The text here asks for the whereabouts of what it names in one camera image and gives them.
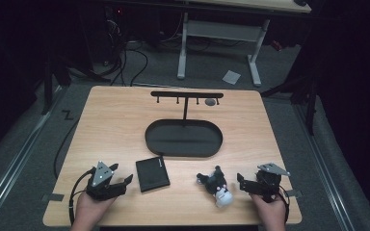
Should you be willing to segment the black hook stand with tray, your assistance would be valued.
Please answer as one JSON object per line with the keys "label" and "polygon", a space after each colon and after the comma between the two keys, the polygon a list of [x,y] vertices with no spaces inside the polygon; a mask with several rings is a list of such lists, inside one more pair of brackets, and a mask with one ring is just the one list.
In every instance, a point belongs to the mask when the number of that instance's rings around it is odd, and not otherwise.
{"label": "black hook stand with tray", "polygon": [[213,101],[219,105],[221,92],[185,92],[154,90],[151,96],[175,98],[179,102],[184,99],[183,117],[180,119],[158,119],[148,125],[145,130],[145,144],[154,154],[170,157],[208,158],[215,155],[223,143],[221,129],[208,120],[188,119],[189,99],[199,104],[200,99]]}

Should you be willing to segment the black square box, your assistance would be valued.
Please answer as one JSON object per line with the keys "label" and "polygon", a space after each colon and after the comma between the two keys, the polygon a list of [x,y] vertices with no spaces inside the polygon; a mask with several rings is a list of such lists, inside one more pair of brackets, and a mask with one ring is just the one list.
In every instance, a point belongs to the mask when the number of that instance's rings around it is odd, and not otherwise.
{"label": "black square box", "polygon": [[137,161],[136,168],[142,193],[166,187],[171,184],[162,157]]}

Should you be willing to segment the grey paper sheet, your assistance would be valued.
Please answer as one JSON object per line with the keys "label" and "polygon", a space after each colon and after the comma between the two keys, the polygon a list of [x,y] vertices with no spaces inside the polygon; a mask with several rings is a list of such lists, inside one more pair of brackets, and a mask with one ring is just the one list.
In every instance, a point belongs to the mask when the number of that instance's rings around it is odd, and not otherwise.
{"label": "grey paper sheet", "polygon": [[228,84],[235,85],[240,77],[241,75],[239,73],[229,70],[223,77],[223,80]]}

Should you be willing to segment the white-framed desk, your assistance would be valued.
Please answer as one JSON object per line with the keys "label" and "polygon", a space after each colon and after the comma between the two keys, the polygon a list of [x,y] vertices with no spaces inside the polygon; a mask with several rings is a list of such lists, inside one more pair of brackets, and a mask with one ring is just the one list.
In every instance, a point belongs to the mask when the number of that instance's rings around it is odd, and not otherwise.
{"label": "white-framed desk", "polygon": [[[235,7],[239,10],[259,10],[263,13],[311,13],[311,7],[305,0],[183,0],[186,7],[209,5],[213,7]],[[265,17],[260,26],[238,25],[230,22],[211,22],[199,19],[189,19],[183,14],[181,50],[178,60],[177,78],[183,80],[186,76],[187,38],[199,37],[209,39],[228,39],[253,42],[255,47],[247,56],[252,82],[261,86],[256,59],[263,40],[267,34],[270,18]]]}

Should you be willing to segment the person's right hand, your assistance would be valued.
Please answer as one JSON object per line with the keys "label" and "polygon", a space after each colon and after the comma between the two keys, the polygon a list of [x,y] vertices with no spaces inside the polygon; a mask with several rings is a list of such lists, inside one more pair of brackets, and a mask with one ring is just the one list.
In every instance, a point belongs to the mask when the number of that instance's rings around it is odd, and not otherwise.
{"label": "person's right hand", "polygon": [[279,195],[270,203],[264,201],[257,194],[250,194],[250,197],[257,209],[262,225],[285,225],[286,208]]}

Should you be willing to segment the metal floor rail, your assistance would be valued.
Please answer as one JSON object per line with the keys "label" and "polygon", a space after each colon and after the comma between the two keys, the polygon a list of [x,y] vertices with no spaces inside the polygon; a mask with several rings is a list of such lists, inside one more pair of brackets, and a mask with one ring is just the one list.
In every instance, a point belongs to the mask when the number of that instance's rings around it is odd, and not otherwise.
{"label": "metal floor rail", "polygon": [[293,105],[293,110],[300,122],[300,126],[304,130],[320,180],[325,189],[325,192],[327,194],[335,217],[339,223],[341,231],[356,231],[352,223],[352,220],[348,214],[348,211],[344,205],[342,196],[338,191],[335,182],[333,181],[333,178],[331,177],[330,170],[324,160],[324,157],[321,153],[321,149],[319,148],[319,145],[315,140],[315,137],[310,134],[309,129],[306,127],[303,107]]}
{"label": "metal floor rail", "polygon": [[29,160],[51,111],[66,91],[67,87],[56,87],[48,108],[44,105],[44,99],[36,101],[0,141],[0,208]]}

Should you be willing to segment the person's left hand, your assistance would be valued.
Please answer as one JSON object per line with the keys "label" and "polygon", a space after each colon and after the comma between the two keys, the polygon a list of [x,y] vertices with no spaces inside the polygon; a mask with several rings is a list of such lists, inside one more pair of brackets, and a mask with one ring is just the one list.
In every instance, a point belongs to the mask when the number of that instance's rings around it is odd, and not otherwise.
{"label": "person's left hand", "polygon": [[97,225],[115,201],[115,197],[104,201],[97,201],[92,199],[85,192],[82,192],[78,197],[75,220],[73,223],[90,226]]}

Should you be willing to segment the black metal stand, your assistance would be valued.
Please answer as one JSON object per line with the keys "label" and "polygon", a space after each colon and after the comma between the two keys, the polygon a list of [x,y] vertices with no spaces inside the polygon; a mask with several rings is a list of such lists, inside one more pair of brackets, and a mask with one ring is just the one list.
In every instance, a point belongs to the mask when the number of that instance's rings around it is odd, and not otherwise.
{"label": "black metal stand", "polygon": [[45,63],[43,78],[44,106],[42,113],[46,115],[54,104],[53,80],[61,87],[68,87],[71,79],[65,63],[54,54],[50,54]]}
{"label": "black metal stand", "polygon": [[306,105],[304,125],[310,136],[314,135],[313,122],[316,113],[315,104],[317,96],[317,80],[313,77],[302,76],[293,80],[286,80],[270,90],[260,93],[262,97],[269,97],[277,92],[291,92],[290,102],[292,104]]}

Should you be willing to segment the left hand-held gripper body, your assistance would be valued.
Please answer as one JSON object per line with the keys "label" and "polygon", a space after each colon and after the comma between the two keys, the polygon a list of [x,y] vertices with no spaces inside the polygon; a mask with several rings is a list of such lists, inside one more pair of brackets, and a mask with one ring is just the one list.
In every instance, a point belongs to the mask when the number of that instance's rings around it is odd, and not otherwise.
{"label": "left hand-held gripper body", "polygon": [[87,195],[94,200],[104,201],[125,194],[126,187],[122,185],[122,182],[110,184],[114,173],[115,171],[110,170],[106,164],[99,161],[86,187]]}

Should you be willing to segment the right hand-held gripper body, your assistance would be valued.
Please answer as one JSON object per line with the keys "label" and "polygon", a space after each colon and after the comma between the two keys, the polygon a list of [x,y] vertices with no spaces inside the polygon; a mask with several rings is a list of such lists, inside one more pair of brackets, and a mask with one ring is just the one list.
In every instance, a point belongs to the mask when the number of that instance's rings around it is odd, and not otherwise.
{"label": "right hand-held gripper body", "polygon": [[279,194],[282,175],[290,176],[290,172],[274,163],[258,166],[256,181],[263,187],[261,195],[267,203],[272,202]]}

